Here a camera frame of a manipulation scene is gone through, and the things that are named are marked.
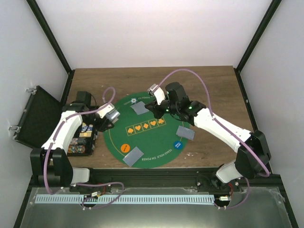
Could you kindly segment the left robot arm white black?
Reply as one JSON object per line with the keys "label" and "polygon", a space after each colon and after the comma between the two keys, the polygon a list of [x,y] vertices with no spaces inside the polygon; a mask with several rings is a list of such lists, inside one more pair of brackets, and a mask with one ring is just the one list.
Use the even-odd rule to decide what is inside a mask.
{"label": "left robot arm white black", "polygon": [[73,168],[67,157],[68,147],[82,123],[93,125],[104,132],[113,128],[119,113],[111,101],[104,102],[95,110],[85,100],[64,106],[60,120],[50,138],[41,148],[30,153],[33,179],[39,186],[44,186],[49,194],[52,187],[80,185],[91,192],[97,186],[96,178],[90,176],[88,168]]}

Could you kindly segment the blue small blind button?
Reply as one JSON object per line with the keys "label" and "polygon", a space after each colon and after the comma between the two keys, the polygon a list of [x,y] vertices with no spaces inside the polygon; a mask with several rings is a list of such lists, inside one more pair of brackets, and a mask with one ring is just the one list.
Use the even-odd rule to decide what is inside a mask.
{"label": "blue small blind button", "polygon": [[174,147],[174,149],[176,149],[176,150],[182,150],[183,149],[183,142],[181,142],[181,141],[175,141],[174,143],[173,143],[173,147]]}

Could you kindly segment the blue patterned card deck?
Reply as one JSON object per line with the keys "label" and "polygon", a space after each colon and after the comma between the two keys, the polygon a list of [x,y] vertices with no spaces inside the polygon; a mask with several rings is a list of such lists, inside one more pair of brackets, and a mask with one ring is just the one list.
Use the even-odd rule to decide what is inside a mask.
{"label": "blue patterned card deck", "polygon": [[108,112],[105,116],[111,123],[114,124],[115,122],[118,121],[120,113],[114,108],[113,110]]}

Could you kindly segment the dealt cards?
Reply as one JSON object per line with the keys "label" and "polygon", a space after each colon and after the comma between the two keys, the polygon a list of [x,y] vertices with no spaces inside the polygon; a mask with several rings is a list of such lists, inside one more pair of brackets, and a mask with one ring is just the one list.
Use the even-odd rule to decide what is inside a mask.
{"label": "dealt cards", "polygon": [[137,115],[149,112],[149,110],[145,107],[145,103],[143,101],[131,105],[131,108],[135,111]]}
{"label": "dealt cards", "polygon": [[186,128],[186,127],[183,127],[183,126],[179,126],[177,131],[176,131],[176,135],[181,137],[181,138],[186,138],[188,140],[193,141],[195,132],[192,129],[189,129],[189,128]]}
{"label": "dealt cards", "polygon": [[144,153],[138,148],[134,147],[124,158],[123,162],[132,167],[142,156]]}

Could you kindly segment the orange big blind button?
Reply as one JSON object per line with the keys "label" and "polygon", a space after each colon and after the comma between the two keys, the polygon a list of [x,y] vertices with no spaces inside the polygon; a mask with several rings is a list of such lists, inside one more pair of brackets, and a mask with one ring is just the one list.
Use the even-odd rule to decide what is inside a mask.
{"label": "orange big blind button", "polygon": [[131,150],[131,147],[129,144],[125,143],[125,144],[121,145],[120,150],[122,153],[128,153]]}

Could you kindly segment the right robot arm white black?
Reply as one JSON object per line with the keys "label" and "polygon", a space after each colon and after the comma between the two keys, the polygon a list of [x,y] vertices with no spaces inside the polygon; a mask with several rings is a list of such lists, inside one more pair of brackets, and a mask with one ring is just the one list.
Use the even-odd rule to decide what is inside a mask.
{"label": "right robot arm white black", "polygon": [[148,89],[148,94],[153,97],[153,101],[146,104],[145,108],[156,119],[164,114],[177,116],[179,121],[214,135],[237,154],[235,160],[219,166],[211,178],[214,190],[223,191],[234,179],[270,175],[266,167],[271,159],[270,150],[261,131],[251,132],[220,118],[203,103],[190,100],[178,82],[168,84],[164,90],[154,84]]}

